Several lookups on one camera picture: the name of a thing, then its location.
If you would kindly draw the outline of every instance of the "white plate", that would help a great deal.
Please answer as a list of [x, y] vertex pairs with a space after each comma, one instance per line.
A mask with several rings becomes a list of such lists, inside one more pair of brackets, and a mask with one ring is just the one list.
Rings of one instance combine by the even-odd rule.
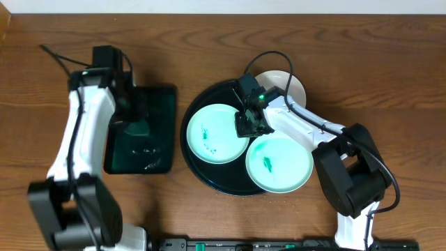
[[238, 110], [229, 105], [214, 104], [201, 108], [187, 125], [186, 138], [192, 152], [201, 160], [224, 164], [238, 158], [249, 144], [236, 132]]
[[307, 182], [313, 170], [310, 151], [276, 130], [254, 140], [246, 155], [249, 177], [260, 188], [284, 193]]
[[[277, 86], [285, 91], [286, 83], [288, 82], [289, 77], [290, 73], [282, 70], [269, 70], [257, 75], [256, 80], [260, 86], [265, 87], [266, 90], [273, 86]], [[288, 95], [290, 95], [301, 107], [305, 107], [307, 104], [307, 95], [305, 94], [304, 86], [294, 76], [291, 78]]]

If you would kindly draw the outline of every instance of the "black round tray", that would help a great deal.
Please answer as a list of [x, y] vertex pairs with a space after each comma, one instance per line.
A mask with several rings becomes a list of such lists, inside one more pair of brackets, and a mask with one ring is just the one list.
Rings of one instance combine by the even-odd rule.
[[243, 110], [242, 103], [233, 91], [236, 83], [237, 81], [233, 79], [211, 86], [192, 101], [181, 123], [181, 151], [195, 176], [209, 187], [228, 195], [259, 195], [264, 193], [265, 190], [252, 181], [245, 165], [246, 152], [254, 138], [250, 139], [248, 147], [240, 157], [229, 163], [219, 165], [207, 163], [196, 157], [186, 139], [187, 125], [192, 116], [202, 107], [211, 104], [225, 104], [235, 107], [239, 111]]

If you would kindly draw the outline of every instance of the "brown tabletop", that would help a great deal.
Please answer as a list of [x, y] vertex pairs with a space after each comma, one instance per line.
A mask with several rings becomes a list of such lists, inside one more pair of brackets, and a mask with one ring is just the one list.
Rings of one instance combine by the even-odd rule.
[[[233, 197], [202, 184], [183, 159], [179, 128], [191, 101], [239, 77], [266, 50], [287, 53], [307, 107], [359, 122], [401, 186], [401, 204], [373, 234], [446, 249], [446, 17], [391, 15], [13, 15], [0, 52], [0, 250], [46, 250], [26, 190], [43, 180], [68, 117], [67, 77], [39, 44], [91, 62], [94, 45], [132, 60], [137, 84], [178, 87], [174, 166], [166, 175], [104, 175], [124, 222], [156, 236], [299, 239], [334, 236], [336, 212], [316, 172], [288, 194]], [[69, 64], [70, 69], [79, 66]], [[287, 70], [278, 56], [253, 73]], [[389, 205], [388, 189], [381, 207]]]

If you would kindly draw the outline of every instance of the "wooden table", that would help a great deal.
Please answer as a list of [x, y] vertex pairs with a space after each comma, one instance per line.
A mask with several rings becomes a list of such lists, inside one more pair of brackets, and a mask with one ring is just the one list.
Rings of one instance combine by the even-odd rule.
[[[446, 17], [389, 15], [13, 15], [0, 53], [0, 250], [46, 250], [26, 190], [43, 180], [68, 117], [66, 76], [39, 44], [91, 61], [94, 45], [132, 60], [138, 85], [178, 87], [174, 166], [167, 175], [105, 175], [124, 221], [155, 236], [299, 239], [334, 236], [336, 213], [316, 172], [295, 192], [233, 197], [189, 170], [181, 119], [205, 88], [238, 77], [266, 50], [287, 53], [307, 107], [370, 130], [401, 186], [374, 235], [446, 249]], [[70, 65], [70, 69], [79, 69]], [[278, 56], [253, 73], [288, 70]], [[381, 207], [394, 199], [388, 189]]]

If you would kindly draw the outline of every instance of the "white wall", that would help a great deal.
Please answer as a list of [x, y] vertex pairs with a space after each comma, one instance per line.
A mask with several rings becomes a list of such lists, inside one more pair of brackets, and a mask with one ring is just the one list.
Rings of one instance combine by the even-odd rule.
[[11, 13], [446, 13], [446, 0], [0, 0], [0, 2]]

